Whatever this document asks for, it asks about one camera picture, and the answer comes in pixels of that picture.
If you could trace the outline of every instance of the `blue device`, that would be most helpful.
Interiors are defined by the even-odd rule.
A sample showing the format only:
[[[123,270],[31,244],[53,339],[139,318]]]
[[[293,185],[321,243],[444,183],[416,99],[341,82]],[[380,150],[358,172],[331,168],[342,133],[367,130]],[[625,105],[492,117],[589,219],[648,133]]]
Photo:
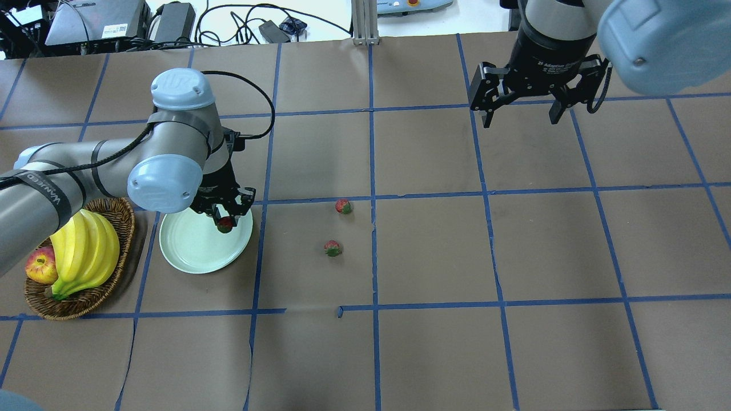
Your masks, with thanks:
[[[413,12],[434,11],[450,6],[454,0],[378,0],[379,15],[404,15]]]

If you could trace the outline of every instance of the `bunch of bananas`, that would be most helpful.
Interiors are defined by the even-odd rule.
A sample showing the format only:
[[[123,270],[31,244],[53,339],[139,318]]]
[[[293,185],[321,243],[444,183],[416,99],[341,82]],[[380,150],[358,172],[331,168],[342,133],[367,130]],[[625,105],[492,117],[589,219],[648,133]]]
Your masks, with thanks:
[[[103,215],[82,209],[50,237],[56,252],[58,279],[53,298],[102,285],[119,259],[119,237]]]

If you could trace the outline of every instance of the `white label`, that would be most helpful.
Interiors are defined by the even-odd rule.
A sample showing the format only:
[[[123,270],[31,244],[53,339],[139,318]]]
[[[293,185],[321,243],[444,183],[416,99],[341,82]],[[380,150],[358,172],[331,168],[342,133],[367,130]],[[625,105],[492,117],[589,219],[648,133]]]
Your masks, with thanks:
[[[102,39],[113,39],[114,37],[124,37],[127,34],[127,24],[110,24],[104,26]]]

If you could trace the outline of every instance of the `white plate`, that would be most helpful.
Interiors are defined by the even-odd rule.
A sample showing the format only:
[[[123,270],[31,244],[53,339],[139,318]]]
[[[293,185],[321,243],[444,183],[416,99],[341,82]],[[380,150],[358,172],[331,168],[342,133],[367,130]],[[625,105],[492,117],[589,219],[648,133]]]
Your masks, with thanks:
[[[246,248],[253,227],[250,211],[239,217],[230,233],[223,234],[212,218],[186,208],[162,218],[160,250],[170,265],[180,271],[210,273],[236,260]]]

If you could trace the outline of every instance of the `wicker basket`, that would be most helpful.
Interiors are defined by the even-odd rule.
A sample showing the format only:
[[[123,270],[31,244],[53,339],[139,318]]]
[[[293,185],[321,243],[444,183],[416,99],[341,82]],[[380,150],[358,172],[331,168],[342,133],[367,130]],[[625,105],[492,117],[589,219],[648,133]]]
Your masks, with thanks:
[[[97,308],[114,290],[124,272],[124,265],[135,234],[135,213],[129,201],[121,198],[102,198],[89,202],[84,208],[106,217],[119,237],[119,261],[114,272],[102,285],[79,291],[63,301],[45,296],[48,284],[37,283],[26,277],[24,294],[31,309],[46,320],[71,320]],[[39,246],[50,245],[46,239]]]

